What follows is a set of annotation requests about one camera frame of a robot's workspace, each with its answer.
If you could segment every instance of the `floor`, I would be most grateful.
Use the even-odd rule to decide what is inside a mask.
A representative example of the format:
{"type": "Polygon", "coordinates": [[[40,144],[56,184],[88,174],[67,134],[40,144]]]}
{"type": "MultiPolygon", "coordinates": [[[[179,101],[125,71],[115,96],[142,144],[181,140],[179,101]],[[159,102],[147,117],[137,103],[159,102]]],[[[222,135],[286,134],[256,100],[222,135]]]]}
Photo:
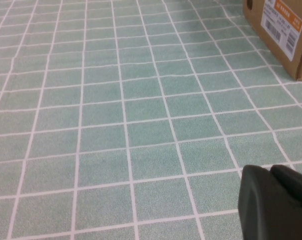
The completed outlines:
{"type": "Polygon", "coordinates": [[[0,0],[0,240],[240,240],[247,164],[302,173],[302,83],[241,0],[0,0]]]}

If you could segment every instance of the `square tile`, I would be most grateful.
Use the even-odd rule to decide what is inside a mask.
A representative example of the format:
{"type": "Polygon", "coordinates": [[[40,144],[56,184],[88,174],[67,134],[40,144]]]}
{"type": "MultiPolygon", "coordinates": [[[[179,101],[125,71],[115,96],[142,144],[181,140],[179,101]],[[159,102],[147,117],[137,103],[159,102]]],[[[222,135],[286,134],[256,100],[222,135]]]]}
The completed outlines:
{"type": "Polygon", "coordinates": [[[235,71],[244,87],[279,84],[268,67],[235,71]]]}
{"type": "Polygon", "coordinates": [[[174,141],[167,120],[129,124],[127,131],[131,147],[171,143],[174,141]]]}
{"type": "Polygon", "coordinates": [[[217,42],[223,54],[236,54],[254,50],[245,38],[222,40],[217,42]]]}
{"type": "Polygon", "coordinates": [[[255,111],[216,115],[225,134],[244,134],[269,130],[255,111]]]}
{"type": "Polygon", "coordinates": [[[36,131],[76,128],[79,125],[79,107],[41,109],[36,122],[36,131]]]}
{"type": "Polygon", "coordinates": [[[272,129],[302,127],[302,108],[298,106],[261,110],[272,129]]]}
{"type": "Polygon", "coordinates": [[[247,89],[247,92],[257,108],[295,103],[282,86],[254,87],[247,89]]]}
{"type": "Polygon", "coordinates": [[[153,63],[121,65],[122,80],[155,77],[153,63]]]}
{"type": "Polygon", "coordinates": [[[133,179],[153,179],[181,175],[176,146],[160,145],[130,150],[133,179]]]}
{"type": "Polygon", "coordinates": [[[188,174],[235,168],[223,139],[183,142],[180,150],[188,174]]]}
{"type": "Polygon", "coordinates": [[[38,105],[39,90],[5,92],[0,101],[0,110],[33,109],[38,105]]]}
{"type": "Polygon", "coordinates": [[[149,47],[126,48],[119,50],[121,64],[147,63],[152,62],[152,55],[149,47]]]}
{"type": "Polygon", "coordinates": [[[0,137],[0,162],[24,159],[29,138],[29,134],[0,137]]]}
{"type": "Polygon", "coordinates": [[[187,58],[182,46],[153,46],[152,51],[155,61],[169,61],[187,58]]]}
{"type": "Polygon", "coordinates": [[[243,238],[238,213],[204,217],[201,223],[207,240],[243,238]]]}
{"type": "Polygon", "coordinates": [[[279,131],[276,135],[289,159],[292,161],[302,160],[302,129],[279,131]]]}
{"type": "Polygon", "coordinates": [[[240,85],[232,72],[198,75],[198,78],[204,91],[240,88],[240,85]]]}
{"type": "Polygon", "coordinates": [[[62,87],[81,84],[81,69],[48,71],[45,87],[62,87]]]}
{"type": "Polygon", "coordinates": [[[82,110],[82,126],[113,124],[123,122],[121,102],[84,105],[82,110]]]}
{"type": "Polygon", "coordinates": [[[192,59],[191,62],[197,74],[215,73],[229,70],[226,62],[221,56],[192,59]]]}
{"type": "Polygon", "coordinates": [[[201,92],[201,88],[194,76],[161,77],[161,83],[165,95],[201,92]]]}
{"type": "Polygon", "coordinates": [[[139,226],[139,239],[200,240],[197,223],[194,219],[159,222],[139,226]]]}
{"type": "Polygon", "coordinates": [[[125,111],[128,122],[167,117],[162,98],[126,101],[125,111]]]}
{"type": "Polygon", "coordinates": [[[82,190],[77,193],[77,230],[131,223],[132,215],[129,185],[82,190]]]}
{"type": "Polygon", "coordinates": [[[208,104],[202,94],[167,97],[166,102],[171,117],[210,113],[208,104]]]}
{"type": "Polygon", "coordinates": [[[0,112],[0,135],[31,132],[36,111],[0,112]]]}
{"type": "Polygon", "coordinates": [[[172,120],[178,141],[220,136],[212,116],[188,117],[172,120]]]}
{"type": "Polygon", "coordinates": [[[124,99],[161,96],[159,82],[156,78],[124,81],[122,85],[124,99]]]}
{"type": "Polygon", "coordinates": [[[8,235],[14,203],[14,199],[0,200],[0,239],[5,239],[8,235]]]}
{"type": "Polygon", "coordinates": [[[43,92],[41,107],[63,106],[80,104],[81,88],[49,88],[43,92]]]}
{"type": "Polygon", "coordinates": [[[119,83],[84,86],[83,103],[101,103],[121,100],[119,83]]]}
{"type": "Polygon", "coordinates": [[[72,198],[73,192],[21,198],[17,207],[12,237],[70,231],[72,198]]]}
{"type": "Polygon", "coordinates": [[[75,185],[75,170],[75,156],[29,160],[21,192],[27,194],[72,189],[75,185]]]}
{"type": "Polygon", "coordinates": [[[79,161],[80,187],[129,181],[125,150],[82,154],[79,161]]]}
{"type": "Polygon", "coordinates": [[[199,214],[237,208],[240,189],[237,172],[193,176],[189,180],[199,214]]]}
{"type": "Polygon", "coordinates": [[[264,66],[265,62],[256,52],[239,53],[225,56],[232,69],[248,69],[264,66]]]}
{"type": "Polygon", "coordinates": [[[134,185],[139,221],[193,214],[183,178],[134,185]]]}
{"type": "Polygon", "coordinates": [[[81,131],[81,152],[126,147],[123,125],[84,128],[81,131]]]}
{"type": "Polygon", "coordinates": [[[21,162],[0,164],[0,196],[17,194],[21,170],[21,162]]]}
{"type": "Polygon", "coordinates": [[[207,98],[215,113],[253,108],[242,89],[208,93],[207,98]]]}
{"type": "Polygon", "coordinates": [[[193,73],[188,60],[157,62],[156,67],[160,76],[188,75],[193,73]]]}

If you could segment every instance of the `green tile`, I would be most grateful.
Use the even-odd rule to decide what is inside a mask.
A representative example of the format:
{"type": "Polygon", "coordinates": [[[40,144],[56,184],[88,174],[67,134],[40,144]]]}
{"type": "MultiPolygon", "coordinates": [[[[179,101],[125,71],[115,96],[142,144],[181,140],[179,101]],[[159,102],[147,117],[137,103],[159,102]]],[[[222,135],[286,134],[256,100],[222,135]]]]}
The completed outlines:
{"type": "Polygon", "coordinates": [[[247,90],[257,108],[294,104],[282,86],[255,87],[247,90]]]}
{"type": "Polygon", "coordinates": [[[75,240],[105,240],[105,239],[126,239],[134,240],[133,227],[116,228],[104,231],[86,232],[75,235],[75,240]]]}
{"type": "Polygon", "coordinates": [[[100,103],[121,99],[119,83],[84,86],[83,102],[100,103]]]}
{"type": "Polygon", "coordinates": [[[276,133],[283,150],[292,161],[302,160],[302,129],[276,133]]]}
{"type": "Polygon", "coordinates": [[[232,69],[247,69],[264,66],[265,62],[256,52],[225,56],[232,69]]]}
{"type": "Polygon", "coordinates": [[[34,135],[30,158],[45,157],[76,152],[77,130],[36,133],[34,135]]]}
{"type": "Polygon", "coordinates": [[[161,83],[165,95],[201,92],[194,76],[166,76],[161,78],[161,83]]]}
{"type": "Polygon", "coordinates": [[[206,240],[243,238],[238,213],[204,217],[201,223],[206,240]]]}
{"type": "Polygon", "coordinates": [[[188,75],[193,73],[187,60],[157,62],[156,67],[160,76],[188,75]]]}
{"type": "Polygon", "coordinates": [[[0,112],[0,134],[31,132],[36,111],[0,112]]]}
{"type": "Polygon", "coordinates": [[[211,41],[206,31],[180,33],[180,38],[184,44],[203,43],[211,41]]]}
{"type": "Polygon", "coordinates": [[[123,110],[121,102],[83,106],[82,126],[122,122],[123,110]]]}
{"type": "Polygon", "coordinates": [[[299,106],[261,110],[272,129],[302,127],[302,108],[299,106]]]}
{"type": "Polygon", "coordinates": [[[240,167],[271,165],[286,161],[271,133],[229,137],[228,141],[240,167]]]}
{"type": "Polygon", "coordinates": [[[82,67],[82,53],[69,52],[50,56],[48,69],[72,69],[82,67]]]}
{"type": "Polygon", "coordinates": [[[36,130],[76,128],[79,125],[79,107],[58,107],[41,109],[36,122],[36,130]]]}
{"type": "Polygon", "coordinates": [[[130,146],[143,146],[173,142],[169,122],[153,121],[127,126],[130,146]]]}
{"type": "Polygon", "coordinates": [[[126,101],[125,111],[128,122],[167,117],[162,98],[126,101]]]}
{"type": "Polygon", "coordinates": [[[194,219],[159,222],[139,226],[141,240],[200,240],[197,223],[194,219]]]}
{"type": "Polygon", "coordinates": [[[75,185],[75,170],[75,156],[29,160],[21,192],[27,194],[72,189],[75,185]]]}
{"type": "Polygon", "coordinates": [[[156,78],[125,81],[122,84],[125,99],[161,96],[159,82],[156,78]]]}
{"type": "Polygon", "coordinates": [[[153,179],[181,175],[175,145],[160,145],[130,150],[133,179],[153,179]]]}
{"type": "Polygon", "coordinates": [[[226,62],[221,56],[192,59],[191,62],[197,74],[215,73],[229,70],[226,62]]]}
{"type": "Polygon", "coordinates": [[[290,84],[285,87],[295,97],[295,99],[302,103],[302,84],[290,84]]]}
{"type": "Polygon", "coordinates": [[[255,111],[216,115],[225,134],[243,134],[269,130],[255,111]]]}
{"type": "Polygon", "coordinates": [[[71,230],[73,192],[23,197],[19,200],[13,238],[71,230]]]}
{"type": "Polygon", "coordinates": [[[268,67],[236,71],[235,74],[244,87],[279,84],[268,67]]]}
{"type": "Polygon", "coordinates": [[[146,25],[145,28],[146,28],[146,33],[148,35],[175,33],[175,29],[173,28],[171,23],[146,25]]]}
{"type": "Polygon", "coordinates": [[[220,72],[198,76],[204,91],[239,88],[240,85],[232,72],[220,72]]]}
{"type": "Polygon", "coordinates": [[[81,152],[125,147],[125,131],[122,125],[85,128],[81,131],[81,152]]]}
{"type": "Polygon", "coordinates": [[[175,33],[170,33],[170,34],[166,34],[166,35],[149,36],[149,41],[152,46],[167,45],[167,44],[180,44],[179,38],[175,33]]]}
{"type": "Polygon", "coordinates": [[[215,113],[253,108],[242,89],[208,93],[207,98],[215,113]]]}
{"type": "Polygon", "coordinates": [[[75,221],[77,230],[131,223],[132,215],[128,185],[83,190],[77,193],[75,221]]]}
{"type": "Polygon", "coordinates": [[[171,117],[210,113],[207,102],[202,94],[167,97],[166,102],[171,117]]]}
{"type": "Polygon", "coordinates": [[[122,65],[121,73],[122,80],[149,78],[157,75],[153,63],[122,65]]]}
{"type": "Polygon", "coordinates": [[[0,110],[33,109],[38,105],[39,90],[5,92],[0,101],[0,110]]]}
{"type": "Polygon", "coordinates": [[[183,178],[134,185],[139,221],[193,214],[183,178]]]}
{"type": "Polygon", "coordinates": [[[240,189],[237,172],[193,176],[189,180],[199,214],[237,208],[240,189]]]}
{"type": "Polygon", "coordinates": [[[180,150],[188,174],[235,167],[223,139],[183,142],[180,150]]]}
{"type": "Polygon", "coordinates": [[[49,88],[43,91],[41,107],[80,104],[81,88],[49,88]]]}
{"type": "Polygon", "coordinates": [[[0,239],[5,239],[8,235],[14,199],[0,200],[0,239]]]}
{"type": "Polygon", "coordinates": [[[81,69],[48,71],[45,80],[46,87],[62,87],[81,84],[81,69]]]}
{"type": "Polygon", "coordinates": [[[220,55],[219,50],[213,42],[188,44],[185,46],[190,58],[201,58],[220,55]]]}
{"type": "Polygon", "coordinates": [[[0,196],[15,195],[17,193],[21,170],[21,162],[0,164],[0,196]]]}
{"type": "Polygon", "coordinates": [[[80,187],[129,181],[125,150],[83,154],[79,161],[80,187]]]}
{"type": "Polygon", "coordinates": [[[179,141],[221,135],[212,116],[180,118],[174,119],[172,122],[179,141]]]}
{"type": "Polygon", "coordinates": [[[121,64],[152,62],[149,47],[126,48],[119,50],[121,64]]]}

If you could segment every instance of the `white grout line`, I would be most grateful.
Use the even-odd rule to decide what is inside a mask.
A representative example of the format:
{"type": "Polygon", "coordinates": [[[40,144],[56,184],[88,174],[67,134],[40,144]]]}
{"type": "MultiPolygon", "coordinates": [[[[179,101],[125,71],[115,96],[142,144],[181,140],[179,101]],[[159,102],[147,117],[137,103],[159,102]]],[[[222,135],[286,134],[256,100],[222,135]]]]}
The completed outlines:
{"type": "MultiPolygon", "coordinates": [[[[36,3],[33,7],[33,12],[36,9],[38,1],[39,0],[36,0],[36,3]]],[[[54,33],[53,33],[53,37],[52,37],[50,53],[53,50],[54,41],[55,41],[55,37],[56,37],[56,31],[57,31],[57,28],[58,28],[60,11],[61,11],[61,8],[62,8],[62,3],[63,3],[63,0],[60,0],[60,1],[61,2],[60,2],[60,7],[59,7],[59,13],[58,13],[57,18],[56,18],[55,29],[54,29],[54,33]]],[[[31,22],[32,17],[33,17],[33,14],[31,14],[29,23],[31,22]]],[[[33,138],[34,138],[34,133],[35,133],[35,130],[36,130],[36,125],[37,125],[38,116],[39,116],[39,112],[40,112],[40,106],[41,106],[41,102],[42,102],[44,87],[46,85],[46,78],[47,78],[49,62],[50,62],[50,53],[47,55],[45,72],[44,72],[43,81],[42,81],[42,88],[41,88],[41,92],[40,92],[40,96],[39,96],[39,100],[38,100],[38,104],[37,104],[37,109],[36,109],[35,116],[34,116],[33,126],[32,126],[32,130],[31,130],[29,142],[28,142],[28,145],[27,145],[27,150],[26,150],[26,153],[25,153],[25,158],[22,162],[21,176],[20,176],[19,184],[18,184],[17,191],[16,191],[16,198],[15,198],[15,201],[14,201],[12,215],[11,215],[10,224],[9,224],[9,230],[8,230],[8,234],[7,234],[7,239],[8,240],[12,239],[14,223],[15,223],[16,214],[17,214],[17,210],[18,210],[19,198],[20,198],[20,195],[21,195],[22,185],[23,185],[25,174],[26,174],[27,159],[29,158],[29,154],[30,154],[30,151],[31,151],[31,145],[32,145],[33,138]]]]}

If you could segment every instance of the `white sticker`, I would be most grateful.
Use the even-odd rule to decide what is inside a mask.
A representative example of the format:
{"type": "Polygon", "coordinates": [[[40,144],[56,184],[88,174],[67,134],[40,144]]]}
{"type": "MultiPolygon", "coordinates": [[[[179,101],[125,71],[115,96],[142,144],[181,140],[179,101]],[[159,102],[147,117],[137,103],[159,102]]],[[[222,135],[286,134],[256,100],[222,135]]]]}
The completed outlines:
{"type": "Polygon", "coordinates": [[[281,0],[265,0],[261,26],[292,61],[302,30],[302,19],[281,0]]]}

